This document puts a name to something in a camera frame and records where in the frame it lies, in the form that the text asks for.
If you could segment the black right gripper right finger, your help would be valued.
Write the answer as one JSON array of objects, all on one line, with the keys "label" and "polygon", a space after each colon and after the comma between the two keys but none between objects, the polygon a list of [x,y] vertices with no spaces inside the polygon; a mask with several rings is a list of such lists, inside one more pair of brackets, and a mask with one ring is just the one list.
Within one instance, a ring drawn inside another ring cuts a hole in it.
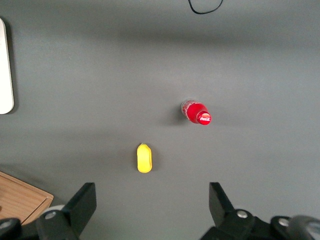
[{"label": "black right gripper right finger", "polygon": [[273,240],[270,224],[232,205],[218,182],[209,184],[209,210],[214,222],[202,240]]}]

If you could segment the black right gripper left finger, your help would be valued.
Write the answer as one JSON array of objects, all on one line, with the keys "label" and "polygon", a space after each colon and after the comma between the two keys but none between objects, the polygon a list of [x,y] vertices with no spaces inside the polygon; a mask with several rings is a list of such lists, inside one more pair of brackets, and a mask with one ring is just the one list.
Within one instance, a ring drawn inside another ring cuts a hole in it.
[{"label": "black right gripper left finger", "polygon": [[87,182],[61,209],[48,210],[36,220],[39,239],[78,240],[96,208],[96,185]]}]

